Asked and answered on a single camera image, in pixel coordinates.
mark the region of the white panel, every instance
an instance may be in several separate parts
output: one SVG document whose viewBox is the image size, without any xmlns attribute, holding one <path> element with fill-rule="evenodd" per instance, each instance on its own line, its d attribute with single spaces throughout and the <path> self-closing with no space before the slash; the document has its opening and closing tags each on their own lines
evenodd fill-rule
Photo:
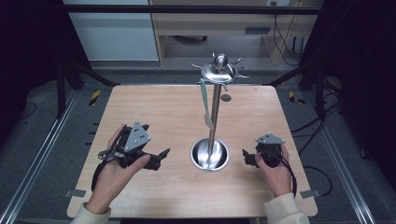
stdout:
<svg viewBox="0 0 396 224">
<path fill-rule="evenodd" d="M 64 0 L 65 4 L 147 5 L 147 0 Z M 148 13 L 69 13 L 90 61 L 158 61 Z"/>
</svg>

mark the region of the yellow and black tape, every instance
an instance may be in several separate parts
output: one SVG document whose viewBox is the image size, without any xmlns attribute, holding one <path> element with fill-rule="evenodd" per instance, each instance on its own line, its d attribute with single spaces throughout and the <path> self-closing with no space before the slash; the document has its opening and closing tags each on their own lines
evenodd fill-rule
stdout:
<svg viewBox="0 0 396 224">
<path fill-rule="evenodd" d="M 92 95 L 92 98 L 90 100 L 90 105 L 95 105 L 96 104 L 96 100 L 98 99 L 100 94 L 100 91 L 95 91 Z"/>
<path fill-rule="evenodd" d="M 300 105 L 305 105 L 305 100 L 296 100 L 296 98 L 294 98 L 294 93 L 292 91 L 289 92 L 289 100 L 291 102 L 295 102 Z"/>
</svg>

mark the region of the silver base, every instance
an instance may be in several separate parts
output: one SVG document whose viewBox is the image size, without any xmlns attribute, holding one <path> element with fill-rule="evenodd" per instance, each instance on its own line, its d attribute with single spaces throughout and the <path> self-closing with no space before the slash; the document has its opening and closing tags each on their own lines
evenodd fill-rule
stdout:
<svg viewBox="0 0 396 224">
<path fill-rule="evenodd" d="M 210 160 L 202 160 L 202 158 L 209 158 L 208 145 L 209 138 L 201 138 L 192 145 L 190 153 L 192 164 L 202 171 L 219 171 L 227 165 L 230 151 L 224 142 L 216 138 Z"/>
</svg>

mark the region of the table top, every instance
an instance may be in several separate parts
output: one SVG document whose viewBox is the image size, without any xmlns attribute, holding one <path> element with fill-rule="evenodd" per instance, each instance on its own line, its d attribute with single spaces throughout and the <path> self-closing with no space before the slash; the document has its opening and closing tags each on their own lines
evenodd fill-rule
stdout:
<svg viewBox="0 0 396 224">
<path fill-rule="evenodd" d="M 211 111 L 213 85 L 206 87 Z M 274 196 L 260 169 L 245 165 L 242 148 L 255 153 L 255 138 L 267 133 L 286 141 L 298 183 L 296 202 L 314 216 L 315 200 L 299 193 L 310 187 L 275 88 L 229 85 L 221 93 L 232 100 L 220 101 L 216 138 L 230 150 L 230 160 L 223 169 L 208 173 L 190 158 L 193 143 L 209 136 L 199 85 L 115 87 L 76 186 L 87 193 L 72 198 L 67 215 L 74 217 L 81 203 L 90 199 L 92 175 L 101 162 L 97 154 L 106 149 L 108 139 L 122 123 L 132 126 L 138 120 L 149 125 L 147 153 L 171 151 L 158 171 L 144 169 L 133 177 L 111 204 L 112 217 L 265 217 L 262 204 Z"/>
</svg>

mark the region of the human hand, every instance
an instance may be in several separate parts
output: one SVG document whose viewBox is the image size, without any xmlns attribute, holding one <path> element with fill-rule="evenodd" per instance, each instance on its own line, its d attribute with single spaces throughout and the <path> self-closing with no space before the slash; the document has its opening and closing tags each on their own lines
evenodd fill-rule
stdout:
<svg viewBox="0 0 396 224">
<path fill-rule="evenodd" d="M 285 146 L 281 144 L 280 148 L 282 149 L 283 158 L 289 161 L 289 153 Z M 257 154 L 255 159 L 275 197 L 291 192 L 291 174 L 282 162 L 277 167 L 271 168 L 264 162 L 261 155 Z"/>
<path fill-rule="evenodd" d="M 108 148 L 110 148 L 122 128 L 123 125 L 110 138 Z M 109 158 L 110 162 L 105 165 L 99 174 L 93 194 L 85 208 L 94 214 L 106 213 L 111 202 L 121 193 L 131 178 L 148 163 L 149 159 L 150 155 L 145 155 L 123 169 L 120 167 L 118 159 Z"/>
</svg>

